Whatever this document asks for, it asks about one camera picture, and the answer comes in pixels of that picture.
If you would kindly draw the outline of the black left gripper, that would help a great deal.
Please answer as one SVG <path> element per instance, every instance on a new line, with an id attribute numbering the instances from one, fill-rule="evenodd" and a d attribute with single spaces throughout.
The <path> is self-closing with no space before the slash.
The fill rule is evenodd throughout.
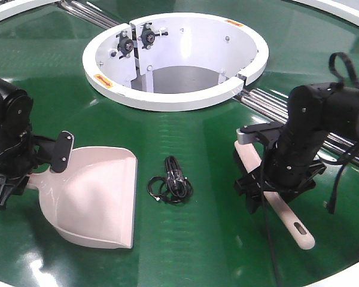
<path id="1" fill-rule="evenodd" d="M 11 196 L 21 196 L 30 174 L 39 165 L 50 163 L 56 140 L 32 132 L 27 124 L 19 132 L 0 124 L 0 210 Z"/>

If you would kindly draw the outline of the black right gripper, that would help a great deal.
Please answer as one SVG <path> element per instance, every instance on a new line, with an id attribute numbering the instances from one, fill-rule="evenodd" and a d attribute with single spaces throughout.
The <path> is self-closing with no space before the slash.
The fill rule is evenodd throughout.
<path id="1" fill-rule="evenodd" d="M 258 167 L 247 172 L 241 160 L 235 159 L 242 177 L 235 180 L 237 193 L 245 195 L 245 207 L 249 214 L 254 214 L 264 204 L 262 191 L 274 191 L 289 203 L 307 190 L 315 188 L 314 176 L 322 174 L 326 166 L 320 160 L 313 160 L 307 166 L 290 166 L 275 159 L 266 160 L 264 175 Z"/>

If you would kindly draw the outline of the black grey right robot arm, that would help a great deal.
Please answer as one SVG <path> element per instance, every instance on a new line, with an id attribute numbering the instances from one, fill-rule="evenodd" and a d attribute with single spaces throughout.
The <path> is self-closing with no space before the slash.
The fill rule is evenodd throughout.
<path id="1" fill-rule="evenodd" d="M 238 129 L 241 144 L 260 142 L 264 146 L 264 164 L 253 171 L 243 168 L 236 180 L 238 194 L 246 195 L 246 208 L 254 213 L 261 205 L 264 191 L 280 193 L 285 202 L 315 188 L 314 176 L 322 174 L 328 160 L 316 159 L 329 133 L 355 141 L 336 161 L 333 191 L 327 204 L 334 213 L 337 188 L 345 166 L 359 154 L 359 86 L 321 83 L 298 86 L 289 94 L 288 120 L 243 126 Z"/>

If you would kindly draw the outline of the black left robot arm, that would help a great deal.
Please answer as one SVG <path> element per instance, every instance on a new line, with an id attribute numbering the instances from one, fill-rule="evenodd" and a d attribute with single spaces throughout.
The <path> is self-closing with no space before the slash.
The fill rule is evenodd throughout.
<path id="1" fill-rule="evenodd" d="M 24 192 L 34 169 L 53 158 L 55 140 L 32 133 L 33 103 L 25 90 L 0 78 L 0 210 Z"/>

